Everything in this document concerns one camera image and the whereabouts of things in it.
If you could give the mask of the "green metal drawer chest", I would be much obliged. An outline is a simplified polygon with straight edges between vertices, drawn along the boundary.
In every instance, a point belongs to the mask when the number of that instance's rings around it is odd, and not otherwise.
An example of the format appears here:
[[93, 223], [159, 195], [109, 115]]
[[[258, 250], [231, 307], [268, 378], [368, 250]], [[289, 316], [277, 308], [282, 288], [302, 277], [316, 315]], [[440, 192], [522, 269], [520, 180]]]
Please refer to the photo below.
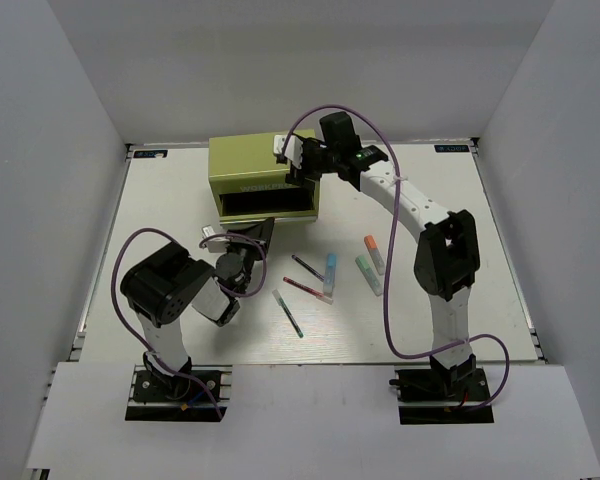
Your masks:
[[277, 161], [285, 140], [279, 132], [209, 140], [208, 181], [222, 226], [241, 228], [269, 217], [278, 222], [318, 218], [320, 187], [288, 184], [291, 164]]

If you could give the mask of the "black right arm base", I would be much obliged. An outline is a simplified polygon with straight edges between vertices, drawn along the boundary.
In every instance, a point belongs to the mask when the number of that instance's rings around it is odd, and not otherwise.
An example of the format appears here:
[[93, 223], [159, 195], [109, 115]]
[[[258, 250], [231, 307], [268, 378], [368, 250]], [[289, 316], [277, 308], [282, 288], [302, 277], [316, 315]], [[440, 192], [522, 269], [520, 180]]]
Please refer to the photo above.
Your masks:
[[478, 368], [446, 392], [440, 379], [429, 369], [396, 370], [389, 386], [397, 394], [401, 425], [492, 424], [491, 406], [477, 409], [490, 397], [485, 372]]

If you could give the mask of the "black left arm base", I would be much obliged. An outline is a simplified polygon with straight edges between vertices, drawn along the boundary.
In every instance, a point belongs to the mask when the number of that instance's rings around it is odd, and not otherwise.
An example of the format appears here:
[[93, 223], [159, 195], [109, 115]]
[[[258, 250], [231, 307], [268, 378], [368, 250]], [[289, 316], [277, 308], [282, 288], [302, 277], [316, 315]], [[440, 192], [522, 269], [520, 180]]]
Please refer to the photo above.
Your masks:
[[[229, 406], [232, 368], [205, 366], [192, 374], [206, 384], [221, 414]], [[136, 365], [125, 412], [131, 422], [217, 423], [215, 407], [201, 386], [191, 380], [175, 378], [171, 390], [146, 367]]]

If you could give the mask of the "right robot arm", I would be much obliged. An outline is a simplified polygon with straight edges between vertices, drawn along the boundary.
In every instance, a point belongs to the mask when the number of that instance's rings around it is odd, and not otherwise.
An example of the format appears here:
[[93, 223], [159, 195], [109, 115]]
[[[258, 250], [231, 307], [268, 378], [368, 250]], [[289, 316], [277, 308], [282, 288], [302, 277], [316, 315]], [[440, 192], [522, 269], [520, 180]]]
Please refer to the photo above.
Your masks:
[[287, 182], [302, 188], [336, 174], [391, 212], [392, 224], [412, 235], [414, 275], [429, 296], [432, 314], [432, 350], [426, 355], [435, 369], [432, 388], [443, 398], [455, 398], [476, 367], [468, 329], [468, 302], [480, 268], [475, 219], [466, 210], [446, 209], [413, 186], [400, 174], [390, 146], [363, 146], [348, 112], [324, 116], [320, 125], [321, 139], [295, 132], [275, 136], [276, 161], [288, 166]]

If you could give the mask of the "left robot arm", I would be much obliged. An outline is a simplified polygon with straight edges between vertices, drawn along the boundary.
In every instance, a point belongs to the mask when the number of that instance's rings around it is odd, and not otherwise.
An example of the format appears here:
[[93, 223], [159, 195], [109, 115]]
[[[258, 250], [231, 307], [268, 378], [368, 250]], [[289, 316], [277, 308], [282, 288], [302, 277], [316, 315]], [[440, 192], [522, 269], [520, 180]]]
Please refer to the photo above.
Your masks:
[[120, 281], [113, 281], [112, 292], [125, 297], [141, 323], [144, 363], [158, 372], [157, 387], [168, 398], [182, 398], [191, 387], [192, 363], [182, 339], [181, 315], [191, 307], [218, 327], [228, 324], [240, 308], [239, 300], [264, 286], [264, 278], [255, 288], [250, 283], [258, 262], [267, 272], [273, 229], [272, 217], [222, 233], [204, 228], [200, 246], [219, 255], [215, 264], [191, 257], [170, 238]]

